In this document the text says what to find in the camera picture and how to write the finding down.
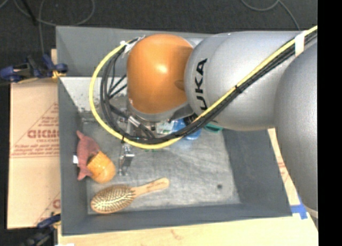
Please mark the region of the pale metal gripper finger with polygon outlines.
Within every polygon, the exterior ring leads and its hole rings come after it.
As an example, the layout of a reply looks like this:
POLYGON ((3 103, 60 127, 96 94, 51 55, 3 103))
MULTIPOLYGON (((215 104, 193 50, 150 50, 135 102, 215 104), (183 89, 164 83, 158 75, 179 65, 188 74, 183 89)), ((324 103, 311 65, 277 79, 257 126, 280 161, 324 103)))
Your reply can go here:
POLYGON ((130 146, 125 147, 125 169, 128 169, 135 157, 130 146))
POLYGON ((125 170, 124 170, 124 163, 125 163, 125 147, 121 146, 120 153, 119 153, 119 160, 118 160, 118 174, 120 176, 125 175, 125 170))

